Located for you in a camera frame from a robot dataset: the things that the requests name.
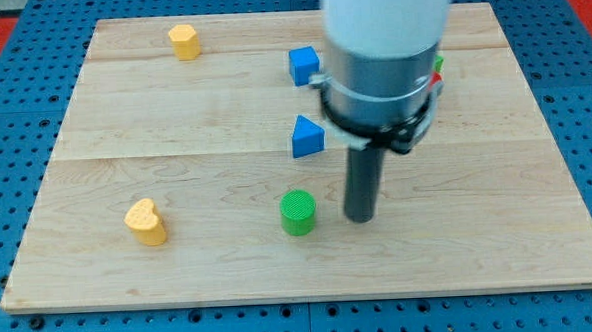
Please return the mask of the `green block behind arm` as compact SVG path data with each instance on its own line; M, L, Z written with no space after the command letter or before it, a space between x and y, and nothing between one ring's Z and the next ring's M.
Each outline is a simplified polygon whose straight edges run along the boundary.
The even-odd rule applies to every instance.
M436 55L434 60L435 60L434 71L437 73L440 73L442 71L445 59L441 55Z

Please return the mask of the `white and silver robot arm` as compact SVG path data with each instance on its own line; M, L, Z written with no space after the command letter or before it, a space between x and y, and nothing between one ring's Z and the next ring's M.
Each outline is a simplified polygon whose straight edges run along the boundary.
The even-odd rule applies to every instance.
M435 116L435 56L452 0L321 0L326 123L349 147L408 153Z

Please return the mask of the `red block behind arm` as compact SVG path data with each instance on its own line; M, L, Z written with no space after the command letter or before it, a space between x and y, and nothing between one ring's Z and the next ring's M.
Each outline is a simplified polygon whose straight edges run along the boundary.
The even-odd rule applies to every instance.
M431 79L430 79L429 90L432 91L436 87L436 84L441 81L442 81L442 76L438 72L433 72Z

